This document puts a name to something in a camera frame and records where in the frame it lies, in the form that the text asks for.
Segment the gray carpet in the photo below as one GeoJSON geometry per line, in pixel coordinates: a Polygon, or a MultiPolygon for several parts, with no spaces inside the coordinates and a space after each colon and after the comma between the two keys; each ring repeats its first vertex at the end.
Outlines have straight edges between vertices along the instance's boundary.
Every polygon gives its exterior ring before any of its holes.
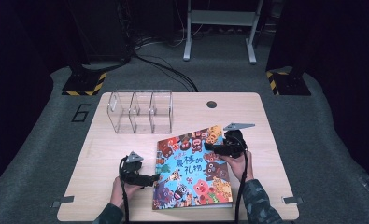
{"type": "MultiPolygon", "coordinates": [[[[189,62],[182,60],[184,43],[174,48],[148,45],[137,53],[167,60],[188,76],[199,91],[261,95],[292,191],[305,200],[298,206],[300,216],[295,223],[369,223],[369,193],[358,179],[366,174],[336,135],[318,82],[305,74],[312,96],[275,96],[264,72],[273,36],[263,34],[260,39],[255,49],[256,65],[248,62],[245,37],[217,35],[194,40],[189,62]]],[[[91,68],[108,65],[111,64],[93,64],[91,68]]],[[[61,95],[69,75],[67,68],[51,74],[54,90],[50,101],[0,178],[0,223],[59,223],[58,209],[50,208],[51,203],[64,195],[104,92],[116,88],[187,91],[138,59],[108,72],[96,96],[61,95]],[[84,122],[71,122],[81,104],[85,105],[82,109],[89,110],[88,117],[84,122]]]]}

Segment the book cover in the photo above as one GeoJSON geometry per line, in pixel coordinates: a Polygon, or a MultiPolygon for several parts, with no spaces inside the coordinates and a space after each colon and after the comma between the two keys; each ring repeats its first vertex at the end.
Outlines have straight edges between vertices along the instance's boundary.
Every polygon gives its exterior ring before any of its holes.
{"type": "Polygon", "coordinates": [[[222,144],[219,125],[158,142],[153,210],[232,205],[228,163],[205,149],[204,142],[222,144]]]}

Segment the wooden table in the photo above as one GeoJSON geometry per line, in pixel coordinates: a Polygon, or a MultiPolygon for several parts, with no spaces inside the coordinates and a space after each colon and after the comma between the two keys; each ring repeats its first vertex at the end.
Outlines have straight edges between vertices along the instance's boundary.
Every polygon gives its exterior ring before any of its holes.
{"type": "MultiPolygon", "coordinates": [[[[241,130],[252,153],[254,176],[267,191],[272,206],[285,220],[298,218],[296,204],[284,204],[281,197],[292,196],[274,136],[257,93],[249,92],[173,92],[173,129],[171,134],[116,134],[106,112],[110,93],[103,94],[91,127],[79,154],[76,168],[64,196],[74,196],[72,203],[63,203],[58,212],[60,221],[92,221],[109,202],[112,183],[119,173],[120,160],[136,152],[144,158],[140,174],[155,174],[158,140],[231,122],[254,123],[241,130]],[[217,107],[208,108],[214,101],[217,107]]],[[[236,201],[239,182],[230,176],[236,201]]],[[[234,220],[231,208],[180,208],[153,211],[152,188],[136,193],[129,202],[131,221],[229,221],[234,220]]],[[[240,219],[247,220],[246,209],[240,206],[240,219]]]]}

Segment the metal stand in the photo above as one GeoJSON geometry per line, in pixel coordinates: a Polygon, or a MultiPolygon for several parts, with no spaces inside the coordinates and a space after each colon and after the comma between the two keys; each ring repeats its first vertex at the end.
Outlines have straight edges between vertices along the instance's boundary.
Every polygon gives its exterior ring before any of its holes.
{"type": "Polygon", "coordinates": [[[263,0],[259,0],[255,12],[236,12],[236,11],[210,11],[210,10],[192,10],[191,0],[188,0],[187,11],[187,41],[184,49],[184,61],[190,60],[192,31],[191,24],[219,24],[219,25],[240,25],[251,26],[249,38],[246,38],[248,48],[248,60],[251,64],[256,64],[256,56],[253,48],[254,35],[257,29],[257,23],[260,18],[263,0]]]}

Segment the acrylic divider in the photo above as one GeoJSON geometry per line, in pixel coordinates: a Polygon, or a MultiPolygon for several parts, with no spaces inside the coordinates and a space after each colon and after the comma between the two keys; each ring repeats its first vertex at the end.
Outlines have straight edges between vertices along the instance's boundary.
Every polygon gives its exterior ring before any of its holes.
{"type": "Polygon", "coordinates": [[[107,113],[116,133],[171,133],[173,99],[170,90],[116,90],[107,113]]]}

